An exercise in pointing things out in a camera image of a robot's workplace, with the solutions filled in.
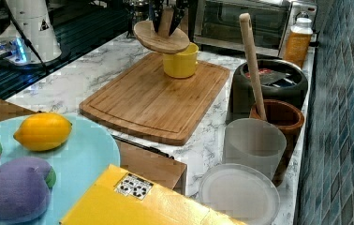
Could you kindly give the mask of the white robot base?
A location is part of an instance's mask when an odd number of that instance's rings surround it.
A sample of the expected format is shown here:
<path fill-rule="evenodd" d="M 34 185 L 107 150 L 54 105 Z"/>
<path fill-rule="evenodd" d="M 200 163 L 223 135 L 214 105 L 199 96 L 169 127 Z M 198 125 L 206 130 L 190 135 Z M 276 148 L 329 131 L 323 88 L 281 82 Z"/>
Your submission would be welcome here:
<path fill-rule="evenodd" d="M 52 68 L 70 56 L 57 40 L 46 0 L 3 0 L 10 25 L 0 35 L 0 57 L 20 69 Z"/>

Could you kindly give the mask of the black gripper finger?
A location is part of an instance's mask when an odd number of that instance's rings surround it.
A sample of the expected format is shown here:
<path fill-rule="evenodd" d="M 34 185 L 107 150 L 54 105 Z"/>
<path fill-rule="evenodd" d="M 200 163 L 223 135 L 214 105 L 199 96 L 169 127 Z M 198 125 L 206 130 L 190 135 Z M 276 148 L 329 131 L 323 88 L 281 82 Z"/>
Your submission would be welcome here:
<path fill-rule="evenodd" d="M 161 16 L 163 13 L 163 2 L 164 0 L 150 0 L 150 13 L 153 21 L 153 26 L 156 32 L 158 32 L 159 25 L 161 22 Z"/>
<path fill-rule="evenodd" d="M 173 16 L 170 25 L 169 35 L 171 36 L 175 29 L 180 24 L 185 15 L 185 10 L 188 8 L 188 0 L 176 0 L 175 4 L 171 6 L 173 9 Z"/>

